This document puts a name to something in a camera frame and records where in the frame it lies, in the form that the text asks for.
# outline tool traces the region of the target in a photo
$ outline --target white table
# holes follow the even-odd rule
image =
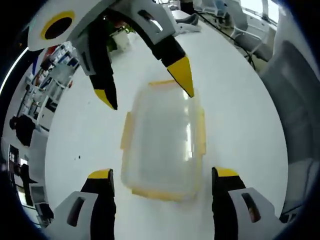
[[[118,110],[100,101],[80,67],[61,97],[45,157],[48,202],[55,209],[79,191],[93,171],[114,170],[115,239],[213,239],[211,168],[236,170],[280,216],[287,180],[287,148],[282,125],[264,84],[243,56],[203,23],[201,33],[176,39],[187,53],[194,87],[205,110],[207,153],[202,189],[194,202],[162,202],[132,195],[120,179],[120,142],[126,114],[140,86],[172,77],[138,38],[132,50],[112,60]]]

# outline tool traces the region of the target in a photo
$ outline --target yellow rim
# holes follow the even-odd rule
[[[63,12],[60,12],[59,14],[53,16],[43,27],[41,33],[40,33],[40,37],[43,39],[43,40],[48,40],[46,37],[45,37],[45,34],[47,32],[47,30],[51,27],[52,24],[54,24],[56,21],[60,20],[60,19],[63,19],[63,18],[71,18],[72,19],[72,22],[74,21],[75,19],[75,13],[74,11],[63,11]]]

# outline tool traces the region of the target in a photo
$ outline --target plastic food container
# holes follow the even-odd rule
[[[121,180],[133,194],[164,201],[196,195],[206,153],[204,110],[174,81],[150,82],[127,113]]]

